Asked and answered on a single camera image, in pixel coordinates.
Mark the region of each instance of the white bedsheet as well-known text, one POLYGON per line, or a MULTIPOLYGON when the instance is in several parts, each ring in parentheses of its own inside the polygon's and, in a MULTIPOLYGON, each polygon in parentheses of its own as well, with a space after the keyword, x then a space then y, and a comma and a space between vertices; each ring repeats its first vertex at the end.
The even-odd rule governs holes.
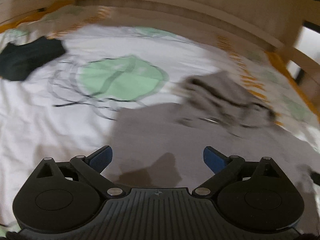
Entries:
POLYGON ((185 77, 221 69, 232 73, 234 67, 220 49, 150 28, 88 25, 62 39, 67 54, 34 71, 27 81, 0 79, 2 224, 14 221, 12 201, 44 157, 62 162, 88 155, 110 143, 118 108, 179 102, 183 91, 176 84, 185 77), (110 95, 95 97, 110 74, 105 68, 126 69, 137 76, 136 83, 110 79, 110 95), (140 86, 143 78, 148 87, 140 86), (115 97, 116 89, 123 100, 135 99, 107 99, 115 97))

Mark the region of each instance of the bed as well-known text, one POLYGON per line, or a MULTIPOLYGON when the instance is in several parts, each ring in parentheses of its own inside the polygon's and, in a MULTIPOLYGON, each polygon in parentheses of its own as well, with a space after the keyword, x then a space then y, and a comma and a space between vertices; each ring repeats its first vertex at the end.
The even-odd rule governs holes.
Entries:
POLYGON ((1 224, 15 224, 12 200, 42 158, 112 145, 121 107, 179 103, 190 75, 228 71, 320 153, 317 109, 284 67, 289 55, 309 62, 292 49, 302 0, 54 1, 0 0, 1 49, 45 35, 67 50, 25 82, 0 80, 1 224))

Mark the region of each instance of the ribbed black surface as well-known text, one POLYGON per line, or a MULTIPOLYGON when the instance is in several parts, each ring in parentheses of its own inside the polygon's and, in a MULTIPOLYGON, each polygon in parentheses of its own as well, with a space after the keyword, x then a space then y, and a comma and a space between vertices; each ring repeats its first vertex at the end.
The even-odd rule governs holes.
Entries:
POLYGON ((247 232, 226 222, 212 202, 190 196, 185 188, 132 189, 121 199, 108 200, 85 226, 62 234, 21 232, 34 240, 292 240, 294 229, 277 234, 247 232))

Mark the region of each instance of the gray cloth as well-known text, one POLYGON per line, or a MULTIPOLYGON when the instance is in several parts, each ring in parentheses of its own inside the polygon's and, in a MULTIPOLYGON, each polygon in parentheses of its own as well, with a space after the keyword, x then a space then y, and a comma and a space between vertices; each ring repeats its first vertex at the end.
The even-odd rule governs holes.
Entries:
POLYGON ((210 87, 203 90, 203 84, 188 81, 191 95, 182 105, 120 111, 110 142, 113 161, 103 175, 131 187, 188 187, 192 191, 213 175, 203 162, 206 146, 247 161, 271 156, 305 200, 299 227, 316 233, 318 219, 308 173, 310 169, 320 171, 320 155, 308 143, 274 125, 272 111, 225 73, 194 78, 206 80, 210 87), (225 121, 227 115, 234 118, 233 123, 225 121), (208 117, 220 123, 205 120, 208 117), (230 133, 230 127, 241 127, 240 136, 230 133))
POLYGON ((242 137, 242 127, 261 127, 275 120, 264 102, 230 80, 225 71, 189 77, 183 86, 189 98, 181 105, 177 121, 185 125, 198 127, 198 119, 212 120, 242 137))

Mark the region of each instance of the black cloth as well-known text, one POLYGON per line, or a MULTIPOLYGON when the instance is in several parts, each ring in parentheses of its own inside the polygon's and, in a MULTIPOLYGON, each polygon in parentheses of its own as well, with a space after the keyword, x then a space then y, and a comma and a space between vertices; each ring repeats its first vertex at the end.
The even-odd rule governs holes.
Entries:
POLYGON ((20 46, 8 43, 0 54, 0 76, 11 81, 23 81, 33 70, 65 52, 60 40, 45 37, 20 46))
POLYGON ((0 240, 27 240, 24 236, 16 232, 7 232, 5 236, 6 237, 0 237, 0 240))

